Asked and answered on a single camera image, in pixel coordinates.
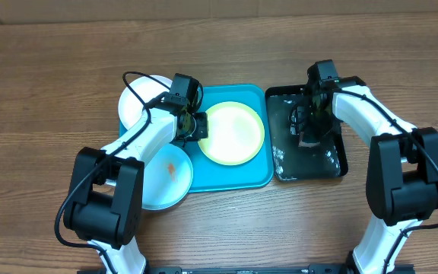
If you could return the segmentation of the green scrubbing sponge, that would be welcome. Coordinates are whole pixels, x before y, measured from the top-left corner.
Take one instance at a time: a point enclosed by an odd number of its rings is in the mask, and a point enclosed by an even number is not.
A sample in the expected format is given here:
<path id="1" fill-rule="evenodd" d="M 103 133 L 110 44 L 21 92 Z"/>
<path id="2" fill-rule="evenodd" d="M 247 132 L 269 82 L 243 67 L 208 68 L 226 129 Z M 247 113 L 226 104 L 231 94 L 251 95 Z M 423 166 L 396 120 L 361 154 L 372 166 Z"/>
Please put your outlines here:
<path id="1" fill-rule="evenodd" d="M 299 134 L 300 147 L 312 148 L 320 144 L 320 138 L 317 136 L 316 131 L 310 127 L 306 127 Z"/>

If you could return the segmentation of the yellow-green plate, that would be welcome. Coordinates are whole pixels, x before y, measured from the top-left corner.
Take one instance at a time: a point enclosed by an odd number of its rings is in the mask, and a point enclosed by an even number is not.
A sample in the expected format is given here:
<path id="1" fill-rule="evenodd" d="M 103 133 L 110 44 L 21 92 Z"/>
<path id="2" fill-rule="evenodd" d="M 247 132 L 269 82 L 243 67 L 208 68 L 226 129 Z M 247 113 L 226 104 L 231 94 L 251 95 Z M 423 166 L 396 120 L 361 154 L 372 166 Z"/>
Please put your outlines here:
<path id="1" fill-rule="evenodd" d="M 217 164 L 235 166 L 252 160 L 265 141 L 265 127 L 253 108 L 226 101 L 206 110 L 208 137 L 198 142 L 202 153 Z"/>

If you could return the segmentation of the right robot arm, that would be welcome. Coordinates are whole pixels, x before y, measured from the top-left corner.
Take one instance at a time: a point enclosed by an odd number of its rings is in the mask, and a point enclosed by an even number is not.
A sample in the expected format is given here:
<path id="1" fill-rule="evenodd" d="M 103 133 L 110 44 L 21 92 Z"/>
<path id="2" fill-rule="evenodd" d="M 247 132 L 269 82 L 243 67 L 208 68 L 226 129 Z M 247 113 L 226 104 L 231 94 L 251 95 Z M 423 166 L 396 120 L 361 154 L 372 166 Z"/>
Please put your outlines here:
<path id="1" fill-rule="evenodd" d="M 307 76 L 288 115 L 298 145 L 319 145 L 342 121 L 370 149 L 366 197 L 372 217 L 346 270 L 393 273 L 411 233 L 438 228 L 438 132 L 397 117 L 360 78 L 340 77 L 330 59 L 315 62 Z"/>

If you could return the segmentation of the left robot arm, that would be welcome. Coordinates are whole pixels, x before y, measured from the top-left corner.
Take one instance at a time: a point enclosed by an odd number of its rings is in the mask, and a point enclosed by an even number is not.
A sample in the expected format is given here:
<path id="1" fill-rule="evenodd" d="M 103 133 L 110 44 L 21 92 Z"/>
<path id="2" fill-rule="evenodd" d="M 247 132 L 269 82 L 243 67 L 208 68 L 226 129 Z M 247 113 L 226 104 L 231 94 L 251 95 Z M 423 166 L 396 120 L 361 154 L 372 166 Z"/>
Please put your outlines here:
<path id="1" fill-rule="evenodd" d="M 144 169 L 165 145 L 207 138 L 207 115 L 199 109 L 203 97 L 197 79 L 175 74 L 164 92 L 141 103 L 140 120 L 124 135 L 104 148 L 78 152 L 54 223 L 62 245 L 95 250 L 101 273 L 147 272 L 135 239 Z"/>

